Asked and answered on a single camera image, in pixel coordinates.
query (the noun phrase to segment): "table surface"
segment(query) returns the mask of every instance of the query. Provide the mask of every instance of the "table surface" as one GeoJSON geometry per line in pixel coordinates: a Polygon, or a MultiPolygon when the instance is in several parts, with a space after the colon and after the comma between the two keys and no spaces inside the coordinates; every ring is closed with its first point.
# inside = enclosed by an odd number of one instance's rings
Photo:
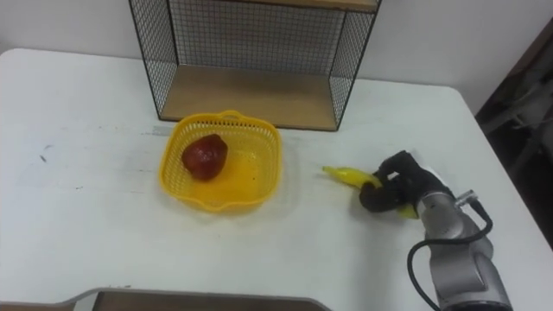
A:
{"type": "MultiPolygon", "coordinates": [[[[254,213],[164,194],[161,122],[140,60],[17,49],[0,57],[0,301],[101,289],[305,297],[332,310],[427,310],[407,275],[418,221],[371,215],[321,166],[375,170],[413,150],[472,188],[515,309],[550,304],[553,253],[460,94],[358,80],[336,133],[281,130],[283,178],[254,213]]],[[[415,270],[432,294],[429,251],[415,270]]]]}

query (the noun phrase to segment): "basket handle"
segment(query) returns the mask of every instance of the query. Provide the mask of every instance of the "basket handle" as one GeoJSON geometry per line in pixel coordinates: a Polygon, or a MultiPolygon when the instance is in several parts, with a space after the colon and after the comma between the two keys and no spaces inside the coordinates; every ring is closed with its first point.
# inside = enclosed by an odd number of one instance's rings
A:
{"type": "Polygon", "coordinates": [[[225,118],[225,119],[235,119],[235,120],[241,120],[245,118],[240,112],[238,111],[223,111],[219,115],[219,118],[225,118]]]}

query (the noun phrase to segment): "wooden panel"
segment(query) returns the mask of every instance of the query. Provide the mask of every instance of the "wooden panel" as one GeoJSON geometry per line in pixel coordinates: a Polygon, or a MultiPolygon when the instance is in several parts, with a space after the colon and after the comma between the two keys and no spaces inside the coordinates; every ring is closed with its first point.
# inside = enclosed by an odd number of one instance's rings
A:
{"type": "Polygon", "coordinates": [[[162,118],[225,110],[280,127],[336,130],[327,77],[216,67],[180,66],[162,118]]]}
{"type": "Polygon", "coordinates": [[[244,2],[299,5],[326,9],[374,11],[376,0],[238,0],[244,2]]]}
{"type": "Polygon", "coordinates": [[[65,307],[27,307],[27,306],[0,306],[1,311],[73,311],[74,303],[65,307]]]}
{"type": "Polygon", "coordinates": [[[245,296],[103,293],[95,311],[325,311],[311,301],[245,296]]]}

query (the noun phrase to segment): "plastic basket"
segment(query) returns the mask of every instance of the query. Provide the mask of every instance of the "plastic basket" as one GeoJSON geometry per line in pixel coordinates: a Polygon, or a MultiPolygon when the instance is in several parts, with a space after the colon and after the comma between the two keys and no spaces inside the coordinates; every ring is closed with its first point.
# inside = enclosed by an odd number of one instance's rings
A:
{"type": "Polygon", "coordinates": [[[236,111],[196,114],[182,119],[168,140],[159,180],[179,200],[209,212],[242,212],[267,200],[280,179],[282,143],[278,130],[236,111]],[[223,170],[210,181],[197,181],[181,155],[192,142],[218,134],[228,146],[223,170]]]}

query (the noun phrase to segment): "black metal frame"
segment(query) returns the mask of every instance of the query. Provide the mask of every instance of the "black metal frame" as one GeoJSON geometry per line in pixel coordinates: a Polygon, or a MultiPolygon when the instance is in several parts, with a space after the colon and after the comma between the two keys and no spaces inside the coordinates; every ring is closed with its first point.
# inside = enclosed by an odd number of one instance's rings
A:
{"type": "Polygon", "coordinates": [[[326,75],[336,130],[351,97],[380,0],[377,4],[376,10],[365,12],[233,0],[129,0],[158,118],[162,119],[179,65],[236,67],[326,75]],[[156,20],[159,18],[166,18],[168,24],[156,20]],[[183,29],[200,33],[183,35],[183,29]],[[304,46],[294,46],[298,42],[304,46]],[[196,58],[183,54],[183,47],[191,49],[196,58]]]}

